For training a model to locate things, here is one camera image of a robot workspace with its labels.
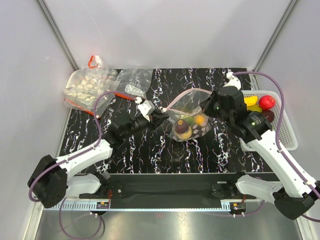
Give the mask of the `clear dotted zip bag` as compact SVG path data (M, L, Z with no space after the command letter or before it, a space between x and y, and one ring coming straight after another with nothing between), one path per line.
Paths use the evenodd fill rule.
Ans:
M189 140L194 140L199 137L203 137L210 129L211 125L209 123L209 118L203 114L200 107L200 103L207 100L211 91L204 90L201 88L191 88L181 94L179 94L167 107L162 109L163 113L169 115L169 121L171 123L170 137L176 142L186 142ZM193 124L189 127L192 129L192 135L188 140L180 140L177 137L175 131L176 121L188 117L195 117L196 115L204 115L206 117L207 123L204 126Z

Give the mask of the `green yellow orange fruit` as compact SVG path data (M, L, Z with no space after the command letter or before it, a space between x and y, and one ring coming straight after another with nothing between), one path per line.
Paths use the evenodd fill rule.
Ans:
M192 116L186 117L183 120L186 121L189 126L192 126L194 124L194 118Z

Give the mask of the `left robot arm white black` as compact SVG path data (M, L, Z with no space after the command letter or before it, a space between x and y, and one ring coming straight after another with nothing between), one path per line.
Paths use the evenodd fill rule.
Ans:
M135 118L118 124L112 122L105 134L100 134L94 143L80 150L53 158L42 157L29 178L28 197L49 209L65 198L85 196L103 198L108 193L108 180L102 174L79 173L91 165L113 157L123 144L135 133L158 128L168 115L155 109L148 116L139 114Z

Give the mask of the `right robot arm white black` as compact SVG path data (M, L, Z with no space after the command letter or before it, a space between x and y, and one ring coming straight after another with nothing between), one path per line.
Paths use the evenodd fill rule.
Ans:
M235 199L243 194L262 199L291 220L304 216L319 199L320 184L283 147L271 123L260 112L247 109L243 92L235 86L216 88L199 106L204 115L223 121L253 148L279 180L272 183L238 173L227 185L228 195Z

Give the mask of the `yellow banana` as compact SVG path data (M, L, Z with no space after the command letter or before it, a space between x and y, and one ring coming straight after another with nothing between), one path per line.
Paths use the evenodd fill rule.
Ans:
M188 130L184 133L177 133L176 136L180 140L188 140L192 136L192 129L189 127Z

